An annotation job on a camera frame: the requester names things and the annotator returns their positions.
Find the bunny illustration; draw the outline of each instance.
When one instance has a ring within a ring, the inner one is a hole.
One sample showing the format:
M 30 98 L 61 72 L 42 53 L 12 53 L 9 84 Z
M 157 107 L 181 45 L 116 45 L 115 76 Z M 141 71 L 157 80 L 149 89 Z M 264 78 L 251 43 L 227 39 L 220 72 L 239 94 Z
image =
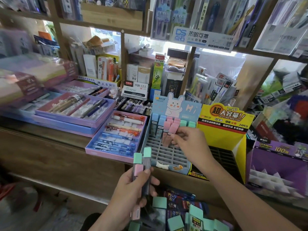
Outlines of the bunny illustration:
M 173 93 L 170 92 L 168 94 L 168 105 L 167 105 L 167 110 L 166 110 L 166 115 L 172 116 L 175 118 L 180 117 L 180 112 L 182 112 L 182 101 L 184 100 L 183 96 L 180 96 L 178 100 L 173 99 Z

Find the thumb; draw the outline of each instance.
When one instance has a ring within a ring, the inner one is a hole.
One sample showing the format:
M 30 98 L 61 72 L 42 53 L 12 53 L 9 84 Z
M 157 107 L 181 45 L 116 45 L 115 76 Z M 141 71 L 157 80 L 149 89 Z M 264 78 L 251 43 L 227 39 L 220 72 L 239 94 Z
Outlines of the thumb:
M 151 174 L 151 171 L 149 169 L 146 169 L 145 171 L 139 173 L 136 180 L 132 182 L 134 184 L 134 187 L 137 189 L 141 189 L 143 185 L 149 179 L 150 174 Z
M 183 144 L 183 142 L 185 140 L 182 139 L 181 136 L 177 135 L 177 134 L 171 134 L 171 138 L 176 141 L 176 143 L 181 147 L 181 145 Z

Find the wooden counter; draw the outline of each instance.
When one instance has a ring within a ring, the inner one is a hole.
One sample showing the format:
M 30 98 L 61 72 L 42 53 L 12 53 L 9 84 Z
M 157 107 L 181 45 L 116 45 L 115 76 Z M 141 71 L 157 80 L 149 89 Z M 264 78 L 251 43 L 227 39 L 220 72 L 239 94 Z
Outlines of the wooden counter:
M 110 200 L 119 177 L 129 165 L 87 155 L 90 138 L 37 125 L 0 118 L 0 165 L 19 176 L 57 185 L 93 197 Z M 222 198 L 208 182 L 155 168 L 161 183 L 194 193 L 197 199 L 216 206 L 215 218 L 230 218 Z M 266 202 L 302 230 L 308 230 L 308 212 Z

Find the person's right arm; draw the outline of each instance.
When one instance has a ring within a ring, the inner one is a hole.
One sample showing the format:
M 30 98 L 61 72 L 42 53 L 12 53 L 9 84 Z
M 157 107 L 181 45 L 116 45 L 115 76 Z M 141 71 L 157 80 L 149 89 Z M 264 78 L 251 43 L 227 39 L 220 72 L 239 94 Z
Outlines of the person's right arm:
M 180 127 L 171 135 L 187 159 L 214 185 L 243 231 L 300 231 L 235 180 L 212 156 L 204 133 L 197 128 Z

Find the orange circle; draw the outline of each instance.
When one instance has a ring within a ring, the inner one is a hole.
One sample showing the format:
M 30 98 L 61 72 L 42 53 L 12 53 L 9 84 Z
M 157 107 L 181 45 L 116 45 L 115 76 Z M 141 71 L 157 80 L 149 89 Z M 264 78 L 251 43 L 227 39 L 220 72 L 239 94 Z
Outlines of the orange circle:
M 214 111 L 217 110 L 218 108 L 220 108 L 220 112 L 224 110 L 224 108 L 219 104 L 215 104 L 210 108 L 210 113 L 211 113 L 212 116 L 219 116 L 220 115 L 220 112 L 218 114 L 214 113 Z

